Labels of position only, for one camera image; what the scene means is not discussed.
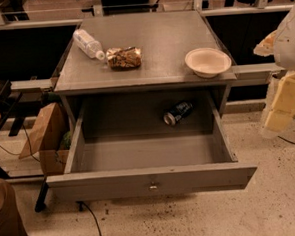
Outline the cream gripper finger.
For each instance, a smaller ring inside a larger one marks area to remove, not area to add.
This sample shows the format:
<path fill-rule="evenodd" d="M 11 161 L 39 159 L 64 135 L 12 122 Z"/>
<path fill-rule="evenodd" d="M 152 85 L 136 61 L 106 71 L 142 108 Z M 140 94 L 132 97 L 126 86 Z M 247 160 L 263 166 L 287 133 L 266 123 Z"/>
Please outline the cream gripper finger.
<path fill-rule="evenodd" d="M 268 57 L 269 55 L 274 54 L 274 40 L 276 37 L 277 32 L 273 31 L 269 33 L 266 38 L 264 38 L 260 43 L 256 45 L 254 48 L 254 54 L 262 56 L 262 57 Z"/>
<path fill-rule="evenodd" d="M 280 135 L 295 117 L 295 71 L 288 71 L 280 80 L 273 78 L 262 111 L 261 131 L 267 139 Z"/>

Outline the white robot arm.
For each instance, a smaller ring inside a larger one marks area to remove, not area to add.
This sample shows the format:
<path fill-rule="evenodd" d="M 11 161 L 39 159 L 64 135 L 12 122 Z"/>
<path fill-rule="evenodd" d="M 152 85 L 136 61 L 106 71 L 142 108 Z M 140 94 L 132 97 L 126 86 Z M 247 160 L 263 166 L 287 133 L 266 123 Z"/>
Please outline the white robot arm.
<path fill-rule="evenodd" d="M 295 5 L 276 30 L 254 48 L 254 54 L 274 56 L 275 65 L 286 75 L 268 86 L 262 112 L 261 134 L 270 139 L 280 135 L 295 117 Z"/>

